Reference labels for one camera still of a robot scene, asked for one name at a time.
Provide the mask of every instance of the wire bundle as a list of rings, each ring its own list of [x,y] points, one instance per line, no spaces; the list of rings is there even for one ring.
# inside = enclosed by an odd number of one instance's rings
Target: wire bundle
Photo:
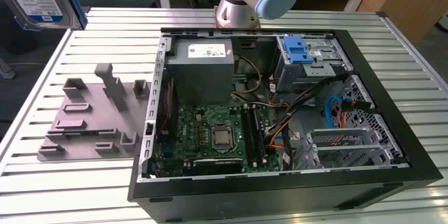
[[[317,95],[317,93],[320,92],[320,90],[324,88],[324,86],[326,84],[329,84],[330,82],[334,82],[334,81],[345,80],[348,77],[349,77],[348,73],[341,74],[341,75],[334,76],[334,77],[328,77],[324,80],[321,80],[320,82],[317,82],[313,86],[310,86],[305,91],[302,91],[298,94],[298,96],[292,101],[292,103],[289,104],[289,106],[285,110],[282,119],[277,123],[274,123],[268,129],[268,136],[266,137],[269,137],[273,134],[273,137],[270,138],[270,141],[269,141],[269,147],[276,148],[276,145],[273,145],[274,138],[278,136],[278,133],[281,132],[284,127],[290,122],[292,115],[296,113],[297,107],[301,106],[305,103],[305,101],[308,101],[312,97],[314,97]]]

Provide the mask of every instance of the blue drive bay latch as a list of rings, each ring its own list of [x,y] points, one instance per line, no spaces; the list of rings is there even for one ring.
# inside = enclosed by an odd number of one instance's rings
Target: blue drive bay latch
[[[314,59],[308,54],[308,46],[298,36],[284,37],[284,47],[289,54],[290,64],[312,64]]]

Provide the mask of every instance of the motherboard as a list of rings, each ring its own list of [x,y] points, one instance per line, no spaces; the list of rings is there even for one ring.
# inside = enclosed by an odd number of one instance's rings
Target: motherboard
[[[278,170],[276,152],[264,150],[262,133],[269,125],[268,110],[262,106],[180,107],[176,141],[160,143],[160,175]]]

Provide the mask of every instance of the hard drive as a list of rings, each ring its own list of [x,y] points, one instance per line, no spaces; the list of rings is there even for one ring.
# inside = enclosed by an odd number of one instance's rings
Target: hard drive
[[[85,14],[78,0],[4,0],[25,30],[84,29]]]

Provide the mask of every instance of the open computer tower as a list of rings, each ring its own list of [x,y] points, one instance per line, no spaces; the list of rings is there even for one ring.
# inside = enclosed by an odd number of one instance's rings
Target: open computer tower
[[[128,200],[156,222],[364,208],[441,179],[344,30],[162,29]]]

